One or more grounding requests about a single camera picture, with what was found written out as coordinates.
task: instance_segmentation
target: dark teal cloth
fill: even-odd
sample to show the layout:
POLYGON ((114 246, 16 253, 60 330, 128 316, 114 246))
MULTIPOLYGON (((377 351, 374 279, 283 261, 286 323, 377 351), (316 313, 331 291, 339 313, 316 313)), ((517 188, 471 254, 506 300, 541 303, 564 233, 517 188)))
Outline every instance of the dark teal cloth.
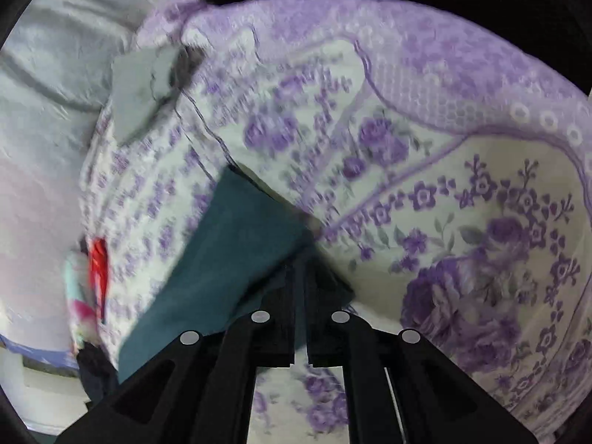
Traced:
POLYGON ((257 310, 273 282, 266 277, 312 242, 285 205, 224 170, 167 284, 120 350, 119 381, 182 332, 222 332, 236 317, 257 310))

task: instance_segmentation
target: white pillow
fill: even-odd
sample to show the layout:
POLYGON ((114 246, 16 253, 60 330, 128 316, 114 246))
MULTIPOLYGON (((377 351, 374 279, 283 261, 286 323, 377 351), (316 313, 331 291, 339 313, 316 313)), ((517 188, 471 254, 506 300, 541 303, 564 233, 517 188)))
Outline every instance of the white pillow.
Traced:
POLYGON ((0 51, 0 334, 68 350, 61 266, 111 62, 158 0, 33 0, 0 51))

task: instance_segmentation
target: white wall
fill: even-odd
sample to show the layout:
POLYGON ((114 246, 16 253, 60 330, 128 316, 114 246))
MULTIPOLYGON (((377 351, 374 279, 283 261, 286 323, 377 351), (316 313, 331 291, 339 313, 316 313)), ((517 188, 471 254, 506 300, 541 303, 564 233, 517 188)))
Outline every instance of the white wall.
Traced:
POLYGON ((23 359, 0 348, 0 385, 29 430, 57 436, 87 412, 79 379, 23 367, 23 359))

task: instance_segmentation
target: purple floral blanket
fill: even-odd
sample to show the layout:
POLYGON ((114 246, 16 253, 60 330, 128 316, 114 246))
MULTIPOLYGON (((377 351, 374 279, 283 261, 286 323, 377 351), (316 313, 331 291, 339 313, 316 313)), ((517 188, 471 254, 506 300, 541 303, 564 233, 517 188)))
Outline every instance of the purple floral blanket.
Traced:
MULTIPOLYGON (((117 148, 107 106, 81 179, 115 364, 231 161, 322 222, 375 327, 419 329, 539 438, 569 417, 592 387, 584 94, 404 1, 166 0, 136 47, 179 40, 203 57, 175 107, 117 148)), ((339 371, 262 373, 252 420, 251 442, 347 441, 339 371)))

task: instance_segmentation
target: black cloth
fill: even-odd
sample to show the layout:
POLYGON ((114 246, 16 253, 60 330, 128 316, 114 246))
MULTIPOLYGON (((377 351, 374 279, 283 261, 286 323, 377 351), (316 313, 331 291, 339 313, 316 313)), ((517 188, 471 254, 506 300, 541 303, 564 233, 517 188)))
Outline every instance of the black cloth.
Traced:
POLYGON ((82 387, 91 400, 91 405, 97 405, 103 398, 112 394, 117 389, 117 371, 109 362, 105 353, 99 347, 88 342, 76 356, 78 371, 82 387))

